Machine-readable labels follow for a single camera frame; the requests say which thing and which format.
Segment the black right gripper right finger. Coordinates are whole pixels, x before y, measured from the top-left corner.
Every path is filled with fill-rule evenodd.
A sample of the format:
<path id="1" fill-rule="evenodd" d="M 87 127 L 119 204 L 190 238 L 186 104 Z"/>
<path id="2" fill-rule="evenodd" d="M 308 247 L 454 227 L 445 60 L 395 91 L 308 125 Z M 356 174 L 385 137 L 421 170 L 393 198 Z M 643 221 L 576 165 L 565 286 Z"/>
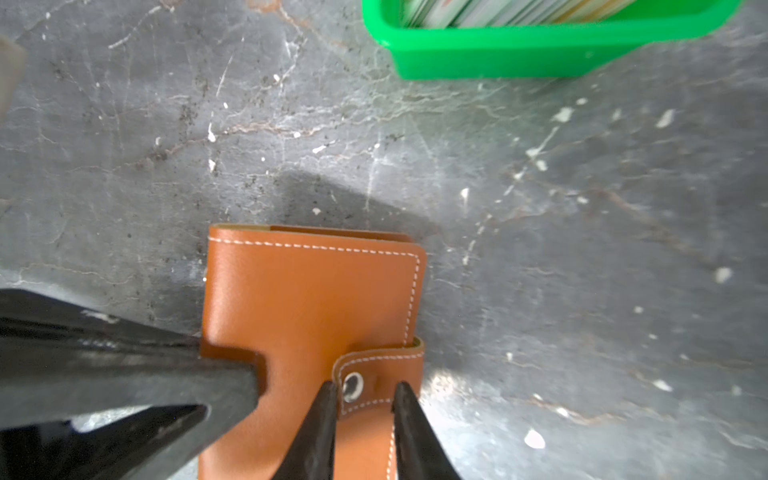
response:
<path id="1" fill-rule="evenodd" d="M 399 480 L 460 480 L 409 383 L 397 384 L 393 400 Z"/>

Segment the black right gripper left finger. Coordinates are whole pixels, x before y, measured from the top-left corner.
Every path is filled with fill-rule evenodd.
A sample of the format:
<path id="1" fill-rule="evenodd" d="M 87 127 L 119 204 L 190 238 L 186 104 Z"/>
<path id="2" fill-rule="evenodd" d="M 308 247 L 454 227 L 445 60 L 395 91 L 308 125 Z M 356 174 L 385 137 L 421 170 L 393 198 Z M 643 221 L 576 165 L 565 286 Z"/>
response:
<path id="1" fill-rule="evenodd" d="M 334 476 L 338 387 L 319 388 L 273 480 L 331 480 Z"/>

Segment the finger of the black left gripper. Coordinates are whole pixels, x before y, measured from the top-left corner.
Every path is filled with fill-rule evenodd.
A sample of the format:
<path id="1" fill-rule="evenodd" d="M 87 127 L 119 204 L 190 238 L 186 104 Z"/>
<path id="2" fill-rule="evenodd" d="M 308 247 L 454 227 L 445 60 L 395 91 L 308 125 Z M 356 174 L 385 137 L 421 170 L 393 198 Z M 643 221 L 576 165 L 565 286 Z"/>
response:
<path id="1" fill-rule="evenodd" d="M 182 442 L 202 405 L 150 407 L 89 432 L 60 420 L 1 431 L 3 479 L 167 479 L 193 456 Z"/>
<path id="2" fill-rule="evenodd" d="M 225 429 L 260 396 L 248 362 L 206 358 L 194 336 L 39 293 L 1 292 L 1 426 L 134 406 L 200 406 Z"/>

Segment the brown leather card holder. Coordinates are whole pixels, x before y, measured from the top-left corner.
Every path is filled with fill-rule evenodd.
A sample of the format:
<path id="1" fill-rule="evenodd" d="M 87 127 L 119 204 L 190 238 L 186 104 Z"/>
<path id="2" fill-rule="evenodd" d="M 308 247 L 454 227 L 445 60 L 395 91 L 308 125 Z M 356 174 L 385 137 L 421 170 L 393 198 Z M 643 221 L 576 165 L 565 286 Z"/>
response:
<path id="1" fill-rule="evenodd" d="M 320 386 L 337 386 L 334 475 L 397 475 L 396 385 L 421 386 L 427 267 L 409 236 L 217 224 L 208 235 L 201 353 L 253 364 L 256 409 L 199 458 L 202 479 L 269 479 Z"/>

